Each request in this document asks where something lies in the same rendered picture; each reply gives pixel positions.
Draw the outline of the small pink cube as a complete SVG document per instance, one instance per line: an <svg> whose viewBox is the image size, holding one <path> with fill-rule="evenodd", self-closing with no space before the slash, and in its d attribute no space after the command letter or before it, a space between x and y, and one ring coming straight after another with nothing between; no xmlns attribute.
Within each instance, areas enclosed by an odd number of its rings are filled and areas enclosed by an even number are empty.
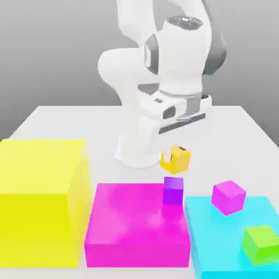
<svg viewBox="0 0 279 279"><path fill-rule="evenodd" d="M232 180L213 186L211 203L224 216L234 214L243 209L247 192Z"/></svg>

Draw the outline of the small green cube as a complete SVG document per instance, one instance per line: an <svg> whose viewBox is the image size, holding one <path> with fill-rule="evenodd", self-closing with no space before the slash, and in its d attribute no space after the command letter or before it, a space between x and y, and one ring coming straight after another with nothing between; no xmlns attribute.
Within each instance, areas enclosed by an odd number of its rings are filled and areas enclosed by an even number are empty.
<svg viewBox="0 0 279 279"><path fill-rule="evenodd" d="M279 237L269 225L246 227L241 247L254 266L279 262Z"/></svg>

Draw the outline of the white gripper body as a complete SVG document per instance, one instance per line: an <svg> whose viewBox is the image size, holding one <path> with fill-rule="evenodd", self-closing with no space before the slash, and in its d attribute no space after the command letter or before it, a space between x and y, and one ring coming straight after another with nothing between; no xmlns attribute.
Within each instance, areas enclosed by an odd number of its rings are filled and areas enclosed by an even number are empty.
<svg viewBox="0 0 279 279"><path fill-rule="evenodd" d="M160 129L157 144L181 144L207 137L207 115L201 113Z"/></svg>

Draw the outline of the small purple cube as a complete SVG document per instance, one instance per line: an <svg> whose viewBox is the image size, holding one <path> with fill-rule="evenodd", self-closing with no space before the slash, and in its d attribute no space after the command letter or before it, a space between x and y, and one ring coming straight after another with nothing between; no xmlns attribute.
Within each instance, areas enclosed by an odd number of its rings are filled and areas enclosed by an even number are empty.
<svg viewBox="0 0 279 279"><path fill-rule="evenodd" d="M183 204L184 180L180 177L164 177L163 203Z"/></svg>

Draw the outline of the small orange-yellow cube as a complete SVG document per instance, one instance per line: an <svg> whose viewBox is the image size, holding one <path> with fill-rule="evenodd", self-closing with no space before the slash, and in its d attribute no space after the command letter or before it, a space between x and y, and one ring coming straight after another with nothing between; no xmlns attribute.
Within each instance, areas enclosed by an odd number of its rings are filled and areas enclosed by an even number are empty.
<svg viewBox="0 0 279 279"><path fill-rule="evenodd" d="M171 174L178 174L187 171L189 168L191 152L182 146L173 145L170 149L171 159L164 160L164 153L161 153L160 166Z"/></svg>

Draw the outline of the large magenta box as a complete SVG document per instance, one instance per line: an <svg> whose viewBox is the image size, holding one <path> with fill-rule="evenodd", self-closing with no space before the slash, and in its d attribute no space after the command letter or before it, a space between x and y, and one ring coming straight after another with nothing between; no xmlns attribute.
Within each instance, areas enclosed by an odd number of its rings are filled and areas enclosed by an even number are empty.
<svg viewBox="0 0 279 279"><path fill-rule="evenodd" d="M160 183L99 183L84 241L89 268L187 268L190 236L181 204Z"/></svg>

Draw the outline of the large cyan box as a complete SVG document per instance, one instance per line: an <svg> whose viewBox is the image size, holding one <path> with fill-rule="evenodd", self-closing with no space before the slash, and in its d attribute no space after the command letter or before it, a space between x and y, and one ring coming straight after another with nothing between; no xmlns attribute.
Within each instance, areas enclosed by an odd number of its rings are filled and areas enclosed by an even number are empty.
<svg viewBox="0 0 279 279"><path fill-rule="evenodd" d="M269 225L279 236L267 197L247 197L242 211L224 216L210 196L187 196L185 214L196 279L279 279L279 262L254 266L241 247L246 227Z"/></svg>

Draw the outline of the large yellow box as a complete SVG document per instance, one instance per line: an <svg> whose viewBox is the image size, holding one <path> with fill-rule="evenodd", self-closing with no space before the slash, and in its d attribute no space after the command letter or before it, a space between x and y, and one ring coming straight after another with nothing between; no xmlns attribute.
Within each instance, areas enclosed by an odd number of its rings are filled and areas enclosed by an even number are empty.
<svg viewBox="0 0 279 279"><path fill-rule="evenodd" d="M84 139L0 141L0 268L75 268L93 196Z"/></svg>

